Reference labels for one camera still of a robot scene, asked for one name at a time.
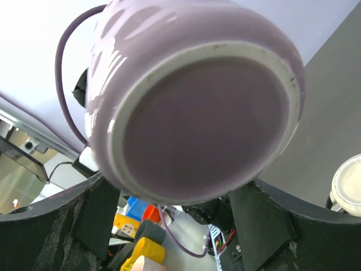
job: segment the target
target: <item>black cable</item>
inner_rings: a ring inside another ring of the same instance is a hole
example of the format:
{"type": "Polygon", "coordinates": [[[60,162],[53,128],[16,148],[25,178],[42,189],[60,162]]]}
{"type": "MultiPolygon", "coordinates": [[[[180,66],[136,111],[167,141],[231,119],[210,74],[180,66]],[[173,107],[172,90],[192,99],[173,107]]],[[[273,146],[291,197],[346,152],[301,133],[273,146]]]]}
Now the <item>black cable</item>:
{"type": "Polygon", "coordinates": [[[63,111],[64,117],[74,133],[74,135],[85,145],[88,145],[88,142],[86,138],[82,135],[82,133],[77,128],[76,124],[74,123],[74,120],[70,114],[67,101],[65,99],[64,94],[64,88],[63,88],[63,74],[61,71],[62,65],[63,65],[63,55],[64,55],[64,49],[65,45],[67,44],[68,39],[73,34],[75,29],[78,28],[79,25],[81,25],[85,20],[88,18],[99,14],[103,12],[107,5],[101,5],[98,7],[91,8],[90,10],[85,11],[83,14],[78,16],[75,20],[72,21],[72,23],[67,27],[67,29],[64,31],[63,35],[61,35],[60,41],[58,43],[58,48],[56,49],[56,55],[55,55],[55,85],[56,85],[56,93],[58,95],[59,103],[61,110],[63,111]]]}
{"type": "Polygon", "coordinates": [[[52,175],[54,174],[54,172],[56,171],[56,169],[57,169],[59,166],[61,166],[61,165],[72,165],[72,164],[73,164],[73,162],[69,162],[69,161],[67,161],[67,162],[61,162],[61,163],[57,164],[57,165],[55,166],[55,168],[51,171],[51,173],[50,173],[50,175],[49,175],[49,178],[48,178],[48,180],[46,180],[46,182],[45,182],[44,180],[40,179],[39,176],[36,176],[36,177],[38,178],[39,181],[41,181],[41,182],[43,182],[43,183],[45,183],[45,184],[48,185],[48,184],[50,184],[50,180],[51,180],[52,175]]]}
{"type": "Polygon", "coordinates": [[[119,239],[119,240],[134,243],[134,239],[132,237],[125,237],[125,236],[120,236],[120,235],[117,235],[117,234],[112,234],[112,237],[115,238],[115,239],[119,239]]]}

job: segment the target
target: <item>ceramic cup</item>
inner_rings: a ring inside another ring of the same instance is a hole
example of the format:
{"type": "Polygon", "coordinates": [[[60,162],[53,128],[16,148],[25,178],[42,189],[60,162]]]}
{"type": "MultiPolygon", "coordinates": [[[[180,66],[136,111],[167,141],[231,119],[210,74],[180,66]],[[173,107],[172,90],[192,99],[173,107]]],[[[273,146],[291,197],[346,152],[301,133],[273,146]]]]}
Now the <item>ceramic cup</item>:
{"type": "Polygon", "coordinates": [[[117,188],[148,202],[204,202],[283,152],[303,75],[288,37],[233,1],[114,0],[95,31],[87,136],[117,188]]]}

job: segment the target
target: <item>purple cable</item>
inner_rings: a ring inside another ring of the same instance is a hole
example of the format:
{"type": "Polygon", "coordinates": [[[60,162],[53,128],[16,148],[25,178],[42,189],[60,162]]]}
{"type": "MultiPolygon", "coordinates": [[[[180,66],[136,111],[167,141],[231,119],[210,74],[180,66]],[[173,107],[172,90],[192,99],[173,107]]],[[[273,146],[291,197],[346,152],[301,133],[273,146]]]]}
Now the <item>purple cable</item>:
{"type": "Polygon", "coordinates": [[[5,95],[3,95],[2,93],[0,93],[0,98],[4,99],[7,103],[11,104],[12,106],[14,106],[15,108],[17,108],[18,110],[23,111],[25,114],[29,115],[30,117],[36,119],[37,121],[39,121],[42,125],[44,125],[49,131],[51,131],[53,134],[55,134],[59,139],[61,139],[64,143],[66,143],[74,152],[76,153],[80,153],[76,147],[74,147],[66,138],[64,138],[60,133],[58,133],[53,127],[51,127],[48,123],[46,123],[45,121],[43,121],[42,119],[40,119],[38,116],[36,116],[35,114],[31,113],[30,111],[28,111],[25,107],[15,103],[14,101],[12,101],[11,99],[9,99],[8,97],[6,97],[5,95]]]}
{"type": "Polygon", "coordinates": [[[58,48],[56,49],[56,55],[55,55],[55,85],[56,85],[56,93],[58,94],[58,99],[59,99],[59,103],[61,106],[61,110],[63,111],[64,117],[65,117],[70,129],[73,131],[74,135],[85,146],[88,145],[88,142],[87,142],[86,138],[80,133],[79,129],[76,127],[76,125],[73,121],[73,118],[70,115],[67,101],[65,100],[64,88],[63,88],[63,75],[62,75],[61,68],[63,65],[63,55],[64,55],[65,45],[67,44],[69,37],[73,34],[75,29],[77,29],[77,27],[79,25],[81,25],[86,19],[103,12],[103,10],[106,6],[107,5],[93,7],[91,9],[85,11],[80,16],[78,16],[75,20],[73,20],[72,23],[64,31],[63,35],[61,35],[60,41],[58,43],[58,48]]]}
{"type": "Polygon", "coordinates": [[[172,241],[182,250],[184,251],[186,254],[189,254],[195,258],[203,258],[205,255],[207,255],[207,251],[208,251],[208,245],[209,245],[209,233],[206,236],[206,242],[205,242],[205,248],[202,254],[196,254],[188,249],[186,249],[177,239],[176,237],[173,235],[173,233],[171,233],[165,218],[164,218],[164,214],[163,214],[163,210],[162,207],[160,205],[158,205],[158,210],[159,210],[159,214],[160,214],[160,219],[164,225],[164,229],[165,231],[168,233],[170,239],[172,239],[172,241]]]}

